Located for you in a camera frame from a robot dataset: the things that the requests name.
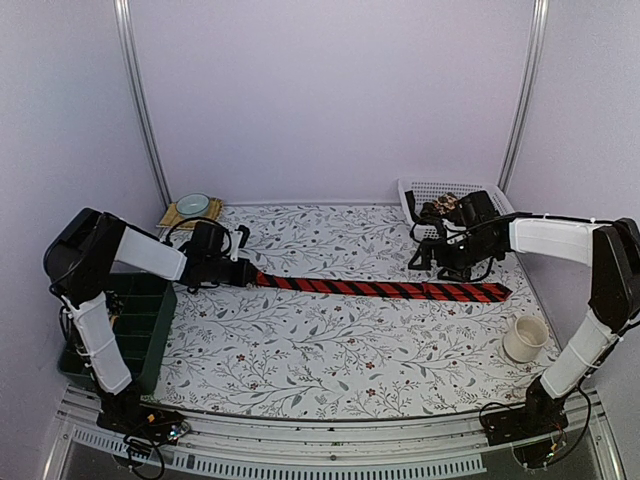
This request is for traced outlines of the red black striped tie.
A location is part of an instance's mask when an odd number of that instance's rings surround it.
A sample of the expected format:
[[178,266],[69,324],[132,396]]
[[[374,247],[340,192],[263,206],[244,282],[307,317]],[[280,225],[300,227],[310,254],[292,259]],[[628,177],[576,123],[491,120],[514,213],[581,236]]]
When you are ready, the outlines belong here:
[[359,297],[433,300],[460,303],[502,303],[512,290],[500,283],[385,282],[282,277],[259,272],[260,287]]

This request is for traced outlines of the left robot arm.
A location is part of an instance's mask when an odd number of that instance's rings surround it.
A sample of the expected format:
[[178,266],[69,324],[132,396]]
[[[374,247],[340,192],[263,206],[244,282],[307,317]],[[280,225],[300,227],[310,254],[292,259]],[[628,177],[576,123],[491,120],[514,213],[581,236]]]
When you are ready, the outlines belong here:
[[204,283],[246,287],[258,269],[238,256],[248,233],[231,232],[216,221],[195,219],[191,238],[176,248],[108,212],[82,209],[45,252],[50,292],[71,314],[99,390],[119,395],[132,373],[110,326],[106,286],[115,263],[199,289]]

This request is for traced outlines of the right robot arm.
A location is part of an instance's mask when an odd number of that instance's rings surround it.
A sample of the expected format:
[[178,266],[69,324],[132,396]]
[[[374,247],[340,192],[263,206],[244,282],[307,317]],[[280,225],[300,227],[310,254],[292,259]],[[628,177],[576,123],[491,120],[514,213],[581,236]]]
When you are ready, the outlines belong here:
[[536,382],[537,397],[517,415],[517,427],[537,436],[552,424],[558,401],[595,372],[625,333],[638,327],[639,228],[630,218],[601,220],[527,212],[498,213],[488,192],[441,197],[419,205],[400,199],[417,251],[410,268],[439,269],[458,286],[479,284],[482,261],[519,256],[563,340],[557,360]]

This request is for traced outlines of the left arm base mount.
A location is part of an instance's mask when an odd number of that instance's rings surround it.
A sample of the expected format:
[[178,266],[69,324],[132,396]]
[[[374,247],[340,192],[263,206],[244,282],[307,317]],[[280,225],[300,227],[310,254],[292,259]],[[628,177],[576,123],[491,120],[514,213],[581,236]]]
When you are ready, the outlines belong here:
[[123,435],[127,455],[147,455],[164,465],[160,448],[175,446],[191,432],[186,417],[177,411],[167,411],[141,403],[136,388],[125,389],[119,394],[98,392],[100,413],[97,425],[105,430]]

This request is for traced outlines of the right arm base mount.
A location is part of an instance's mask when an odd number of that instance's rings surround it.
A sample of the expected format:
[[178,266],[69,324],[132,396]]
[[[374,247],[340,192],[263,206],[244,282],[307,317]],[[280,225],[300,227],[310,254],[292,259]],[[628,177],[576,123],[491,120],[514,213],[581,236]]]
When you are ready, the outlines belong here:
[[490,446],[516,441],[531,440],[548,435],[544,441],[530,442],[516,446],[513,456],[527,471],[547,470],[569,457],[586,436],[593,412],[589,395],[580,387],[576,388],[586,402],[586,419],[571,446],[567,445],[569,426],[564,406],[555,404],[547,412],[538,413],[535,407],[512,407],[499,402],[489,402],[479,413],[478,420]]

